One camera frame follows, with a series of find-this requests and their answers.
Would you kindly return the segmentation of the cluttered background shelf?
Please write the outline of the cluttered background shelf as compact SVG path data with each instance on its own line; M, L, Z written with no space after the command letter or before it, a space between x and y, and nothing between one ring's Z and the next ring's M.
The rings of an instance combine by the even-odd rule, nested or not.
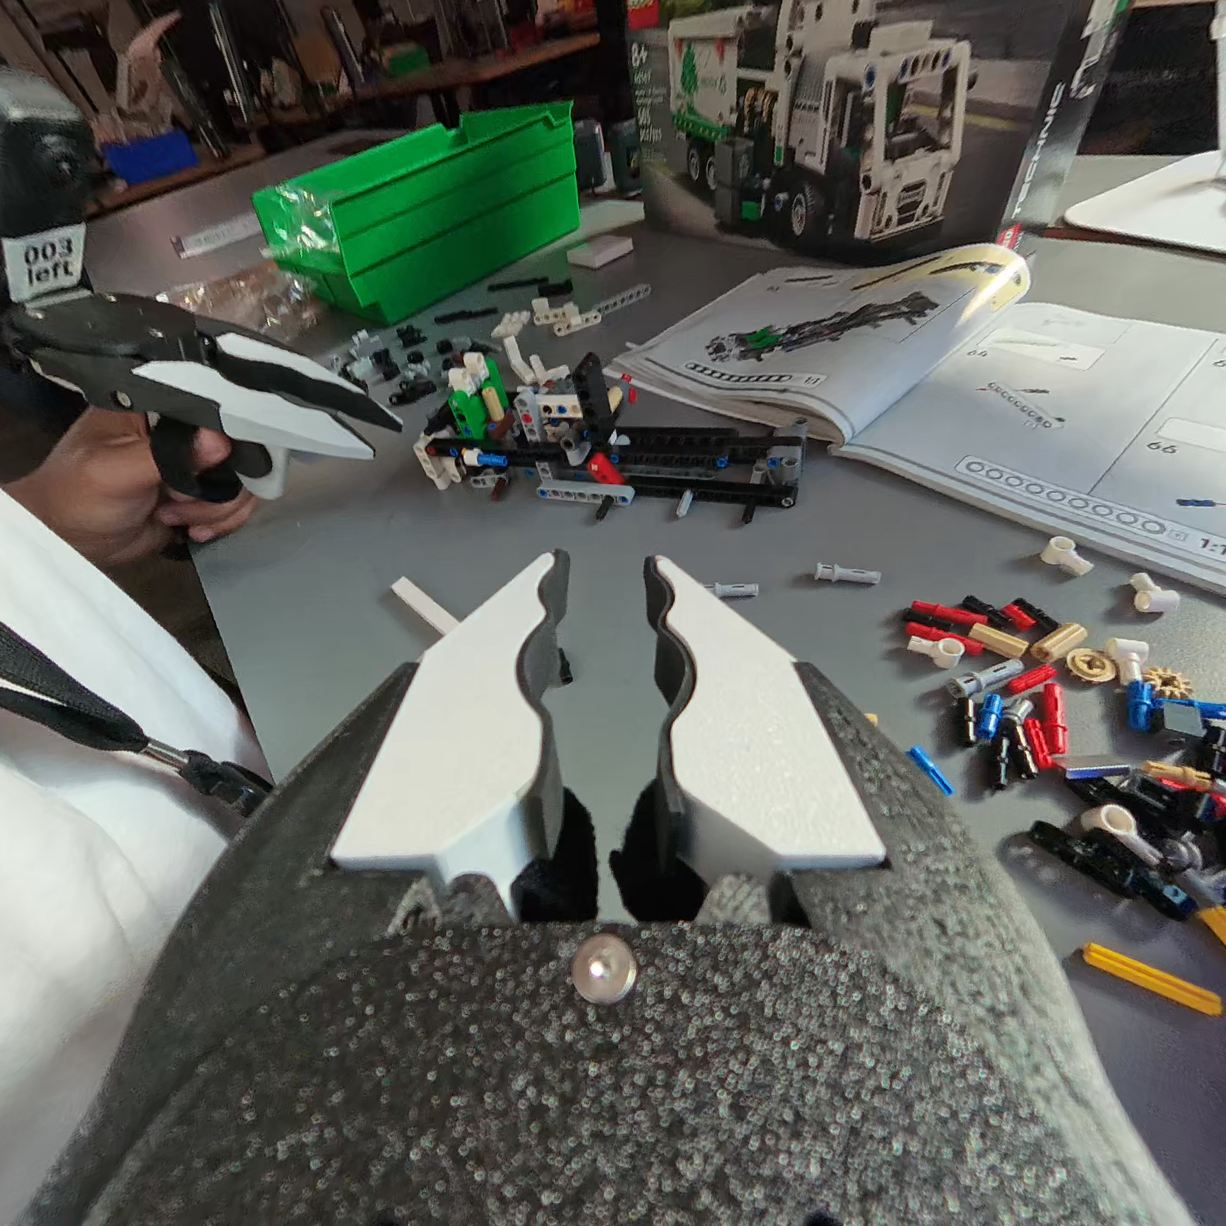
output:
M65 92L88 120L111 112L117 57L131 39L172 12L180 21L157 45L170 69L170 120L185 127L196 159L138 183L105 168L93 216L142 205L236 172L345 126L410 129L416 106L453 128L461 114L580 99L580 112L617 117L628 103L614 64L620 6L582 3L578 17L508 23L503 46L477 55L485 25L530 3L417 3L420 21L380 26L391 3L222 3L226 30L244 62L253 112L237 101L209 3L2 3L2 66L30 72Z

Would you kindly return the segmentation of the white monitor stand base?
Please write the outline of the white monitor stand base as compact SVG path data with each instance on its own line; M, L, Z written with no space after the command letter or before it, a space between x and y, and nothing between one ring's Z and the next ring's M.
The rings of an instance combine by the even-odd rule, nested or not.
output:
M1064 219L1108 237L1223 256L1223 154L1175 161L1071 206Z

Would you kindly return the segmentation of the partly built lego truck chassis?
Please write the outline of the partly built lego truck chassis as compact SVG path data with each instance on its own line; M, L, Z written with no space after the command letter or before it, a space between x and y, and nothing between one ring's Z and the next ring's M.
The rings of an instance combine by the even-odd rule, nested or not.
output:
M664 500L683 516L696 502L730 505L749 524L760 510L792 510L807 453L803 421L770 433L726 427L624 423L629 376L605 378L592 353L577 368L518 366L507 384L493 355L453 353L447 394L412 453L440 492L465 487L498 500L513 481L544 502L591 507L595 519L636 501Z

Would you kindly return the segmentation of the pile of grey lego pieces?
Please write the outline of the pile of grey lego pieces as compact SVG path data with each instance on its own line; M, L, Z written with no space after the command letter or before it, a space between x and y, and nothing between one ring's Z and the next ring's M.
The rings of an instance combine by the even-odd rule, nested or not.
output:
M513 281L489 285L493 294L536 290L522 310L497 306L465 308L435 315L434 331L406 322L389 330L361 329L347 344L324 361L342 380L369 394L380 395L388 407L414 404L448 386L449 372L465 367L467 354L493 364L503 362L513 387L541 389L571 376L564 366L548 367L537 353L518 345L526 330L539 330L558 340L592 330L606 318L649 299L649 283L632 284L589 308L581 308L571 293L573 283Z

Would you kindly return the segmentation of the blue storage bin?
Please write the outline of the blue storage bin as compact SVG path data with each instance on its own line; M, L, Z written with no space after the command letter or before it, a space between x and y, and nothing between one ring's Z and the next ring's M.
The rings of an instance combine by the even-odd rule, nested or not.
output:
M125 142L102 142L99 154L107 170L129 186L142 186L200 166L188 135L176 128Z

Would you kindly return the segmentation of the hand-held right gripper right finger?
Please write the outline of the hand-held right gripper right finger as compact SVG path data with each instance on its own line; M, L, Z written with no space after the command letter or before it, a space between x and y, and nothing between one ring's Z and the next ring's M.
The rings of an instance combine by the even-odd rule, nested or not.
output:
M684 573L643 565L665 704L641 796L641 912L697 915L716 883L887 870L820 673Z

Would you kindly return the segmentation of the lego instruction booklet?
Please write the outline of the lego instruction booklet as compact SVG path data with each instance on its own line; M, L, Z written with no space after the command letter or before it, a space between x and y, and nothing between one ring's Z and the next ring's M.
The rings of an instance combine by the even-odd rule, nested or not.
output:
M779 266L606 373L1223 596L1223 335L1029 302L1018 255Z

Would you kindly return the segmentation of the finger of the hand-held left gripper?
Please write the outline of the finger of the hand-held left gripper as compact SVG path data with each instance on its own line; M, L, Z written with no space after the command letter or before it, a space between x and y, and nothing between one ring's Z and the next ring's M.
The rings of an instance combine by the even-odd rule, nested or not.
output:
M207 367L245 390L273 393L343 424L355 421L388 432L403 428L400 417L356 385L292 349L234 330L194 330L193 339ZM198 422L213 430L219 423L217 410Z
M144 363L131 376L138 385L175 390L194 403L212 405L219 422L213 430L234 442L365 461L375 456L360 435L327 412L245 389L200 363Z

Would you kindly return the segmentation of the white label strip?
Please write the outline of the white label strip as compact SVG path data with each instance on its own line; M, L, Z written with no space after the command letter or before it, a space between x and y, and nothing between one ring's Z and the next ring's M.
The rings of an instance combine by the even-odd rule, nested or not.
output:
M171 239L171 248L173 253L176 253L176 257L185 262L212 256L234 248L237 244L250 242L254 242L258 247L263 247L265 237L255 212L246 211L198 232L176 235Z

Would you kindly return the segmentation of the yellow lego beam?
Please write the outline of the yellow lego beam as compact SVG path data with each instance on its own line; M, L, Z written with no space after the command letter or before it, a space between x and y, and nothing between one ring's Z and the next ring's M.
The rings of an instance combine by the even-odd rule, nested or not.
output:
M1097 972L1110 975L1115 980L1142 989L1168 1003L1204 1017L1223 1017L1223 1002L1218 994L1150 967L1135 958L1129 958L1096 943L1087 943L1080 947L1080 960Z

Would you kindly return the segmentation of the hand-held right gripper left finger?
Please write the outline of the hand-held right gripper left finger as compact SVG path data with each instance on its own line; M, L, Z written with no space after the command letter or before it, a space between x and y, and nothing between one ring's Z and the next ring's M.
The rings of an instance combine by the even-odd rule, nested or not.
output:
M417 661L329 857L437 885L513 883L557 851L564 788L544 695L559 680L571 559L539 555Z

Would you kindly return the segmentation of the pile of colourful lego pieces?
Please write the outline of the pile of colourful lego pieces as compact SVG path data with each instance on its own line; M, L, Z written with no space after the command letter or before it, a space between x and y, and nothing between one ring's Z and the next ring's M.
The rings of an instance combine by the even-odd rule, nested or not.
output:
M1098 891L1223 943L1223 703L1196 696L1144 640L1096 643L1023 597L913 599L903 647L947 673L949 753L987 796L1046 783L1074 802L1025 845Z

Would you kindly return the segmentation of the green plastic bin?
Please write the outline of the green plastic bin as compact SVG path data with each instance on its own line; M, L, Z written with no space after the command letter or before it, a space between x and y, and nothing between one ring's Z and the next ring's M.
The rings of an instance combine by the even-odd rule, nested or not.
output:
M278 269L392 326L578 229L573 104L466 113L251 204Z

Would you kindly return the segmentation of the white lego beam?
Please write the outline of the white lego beam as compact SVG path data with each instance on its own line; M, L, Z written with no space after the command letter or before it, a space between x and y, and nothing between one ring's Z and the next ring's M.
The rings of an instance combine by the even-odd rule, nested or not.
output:
M391 585L391 593L438 636L451 635L461 624L460 619L407 578L397 579Z

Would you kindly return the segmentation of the clear plastic bag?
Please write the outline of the clear plastic bag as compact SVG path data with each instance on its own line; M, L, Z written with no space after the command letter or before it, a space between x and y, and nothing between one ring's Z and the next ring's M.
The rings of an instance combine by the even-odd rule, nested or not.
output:
M246 211L259 219L255 198L260 192L263 187L245 193L231 192L222 202L212 202L207 223L177 220L170 244L176 237L190 235ZM159 294L159 299L193 315L250 329L274 340L291 343L305 336L322 324L328 310L309 278L277 264L274 257L279 248L265 233L263 235L262 247L255 242L242 243L189 260L180 260L171 248L179 270L173 284Z

